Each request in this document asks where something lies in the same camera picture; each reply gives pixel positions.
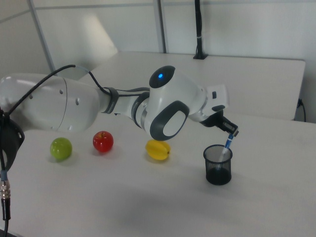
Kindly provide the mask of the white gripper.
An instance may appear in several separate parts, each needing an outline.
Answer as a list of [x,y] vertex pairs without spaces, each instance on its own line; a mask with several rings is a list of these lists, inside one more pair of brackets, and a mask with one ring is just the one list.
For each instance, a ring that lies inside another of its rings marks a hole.
[[206,127],[216,126],[234,137],[239,133],[238,126],[224,117],[224,109],[229,106],[229,95],[225,85],[209,86],[206,88],[206,99],[201,109]]

